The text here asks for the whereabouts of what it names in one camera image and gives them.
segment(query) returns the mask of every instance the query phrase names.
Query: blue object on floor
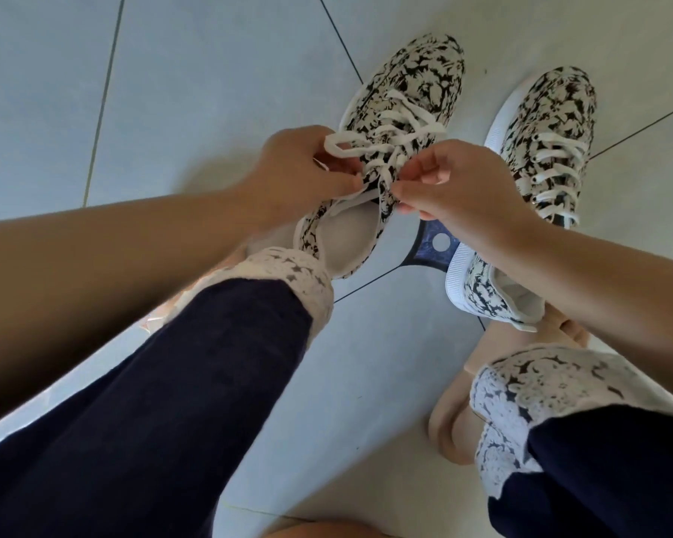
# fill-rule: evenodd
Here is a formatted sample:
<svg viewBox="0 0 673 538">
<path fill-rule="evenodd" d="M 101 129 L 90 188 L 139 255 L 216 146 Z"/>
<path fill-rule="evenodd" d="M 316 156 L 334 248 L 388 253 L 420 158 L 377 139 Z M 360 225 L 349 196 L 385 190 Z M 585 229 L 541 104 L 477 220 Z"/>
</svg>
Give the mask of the blue object on floor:
<svg viewBox="0 0 673 538">
<path fill-rule="evenodd" d="M 421 221 L 411 251 L 400 266 L 431 266 L 445 272 L 459 244 L 440 221 Z"/>
</svg>

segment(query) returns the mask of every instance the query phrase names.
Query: pant leg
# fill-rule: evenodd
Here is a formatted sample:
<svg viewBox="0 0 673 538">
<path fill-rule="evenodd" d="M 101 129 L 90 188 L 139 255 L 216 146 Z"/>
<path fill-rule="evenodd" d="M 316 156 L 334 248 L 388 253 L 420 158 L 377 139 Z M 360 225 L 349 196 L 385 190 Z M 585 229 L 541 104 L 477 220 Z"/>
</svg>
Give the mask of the pant leg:
<svg viewBox="0 0 673 538">
<path fill-rule="evenodd" d="M 476 463 L 506 537 L 673 537 L 673 397 L 622 357 L 532 346 L 482 368 Z"/>
<path fill-rule="evenodd" d="M 201 282 L 100 388 L 0 443 L 25 453 L 20 436 L 42 436 L 0 495 L 0 536 L 211 530 L 222 489 L 332 302 L 319 264 L 296 251 L 266 250 Z"/>
</svg>

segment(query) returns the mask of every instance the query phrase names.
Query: white shoelace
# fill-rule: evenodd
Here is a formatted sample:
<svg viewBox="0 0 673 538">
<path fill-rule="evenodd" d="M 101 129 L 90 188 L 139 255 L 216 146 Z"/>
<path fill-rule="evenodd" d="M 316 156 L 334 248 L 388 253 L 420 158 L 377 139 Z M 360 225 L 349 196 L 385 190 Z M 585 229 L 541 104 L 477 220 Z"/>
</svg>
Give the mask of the white shoelace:
<svg viewBox="0 0 673 538">
<path fill-rule="evenodd" d="M 384 178 L 388 188 L 391 185 L 389 168 L 394 168 L 395 173 L 401 170 L 401 167 L 414 154 L 412 142 L 427 134 L 446 134 L 446 128 L 438 123 L 436 117 L 431 115 L 429 111 L 412 103 L 398 90 L 389 90 L 386 97 L 397 100 L 397 104 L 394 109 L 386 109 L 379 113 L 379 118 L 385 121 L 385 124 L 377 127 L 373 132 L 375 136 L 390 134 L 386 143 L 373 143 L 364 134 L 345 130 L 326 136 L 324 150 L 338 158 L 353 158 L 377 153 L 364 166 L 364 173 L 368 173 L 374 167 L 380 167 L 378 177 Z M 412 127 L 413 131 L 406 132 L 396 128 L 388 121 L 406 123 Z M 340 143 L 351 143 L 354 147 L 342 149 L 339 146 Z M 384 157 L 389 153 L 391 153 L 391 156 L 388 161 L 385 161 Z M 328 215 L 336 215 L 348 207 L 363 204 L 378 196 L 379 189 L 353 194 L 333 205 Z"/>
<path fill-rule="evenodd" d="M 531 198 L 534 204 L 556 200 L 562 194 L 565 194 L 572 200 L 574 207 L 578 203 L 578 189 L 581 187 L 581 174 L 583 164 L 586 162 L 586 154 L 589 150 L 589 144 L 583 141 L 571 140 L 553 132 L 541 132 L 535 136 L 535 139 L 542 144 L 558 145 L 560 149 L 545 148 L 539 149 L 531 160 L 534 163 L 542 162 L 548 158 L 569 158 L 573 160 L 575 168 L 565 166 L 564 164 L 554 163 L 553 167 L 536 173 L 531 178 L 531 184 L 538 185 L 544 181 L 556 177 L 571 177 L 575 179 L 575 186 L 555 185 L 552 189 L 536 194 Z M 544 219 L 551 215 L 560 215 L 563 217 L 563 225 L 565 228 L 570 228 L 572 225 L 577 225 L 579 218 L 578 214 L 569 211 L 566 204 L 551 204 L 543 209 L 537 210 L 539 216 Z"/>
</svg>

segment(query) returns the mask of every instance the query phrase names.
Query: person's left arm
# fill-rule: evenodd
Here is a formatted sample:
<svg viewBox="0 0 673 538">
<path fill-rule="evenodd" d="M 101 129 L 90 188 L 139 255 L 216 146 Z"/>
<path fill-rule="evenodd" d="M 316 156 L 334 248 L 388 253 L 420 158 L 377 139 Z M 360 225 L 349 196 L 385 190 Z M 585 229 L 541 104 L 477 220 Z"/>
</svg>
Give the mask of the person's left arm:
<svg viewBox="0 0 673 538">
<path fill-rule="evenodd" d="M 0 222 L 0 417 L 208 271 L 249 237 L 353 194 L 331 130 L 283 130 L 225 191 Z M 319 159 L 333 171 L 319 168 Z"/>
</svg>

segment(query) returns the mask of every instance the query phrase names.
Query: sneaker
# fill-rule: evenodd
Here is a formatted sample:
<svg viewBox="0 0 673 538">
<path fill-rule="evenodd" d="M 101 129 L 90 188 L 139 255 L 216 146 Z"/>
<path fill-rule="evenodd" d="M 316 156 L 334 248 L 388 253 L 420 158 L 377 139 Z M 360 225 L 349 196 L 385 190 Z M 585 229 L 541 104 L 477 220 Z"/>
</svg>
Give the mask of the sneaker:
<svg viewBox="0 0 673 538">
<path fill-rule="evenodd" d="M 578 224 L 578 195 L 593 142 L 596 93 L 586 72 L 562 67 L 525 81 L 494 120 L 486 147 L 500 153 L 524 200 L 544 220 Z M 509 279 L 467 245 L 458 246 L 446 273 L 454 305 L 474 315 L 532 331 L 544 301 Z"/>
<path fill-rule="evenodd" d="M 398 171 L 446 133 L 461 93 L 463 55 L 449 35 L 413 40 L 359 90 L 339 130 L 326 138 L 327 152 L 365 164 L 362 191 L 324 203 L 296 226 L 295 248 L 323 261 L 332 278 L 348 278 L 367 260 L 393 212 Z"/>
</svg>

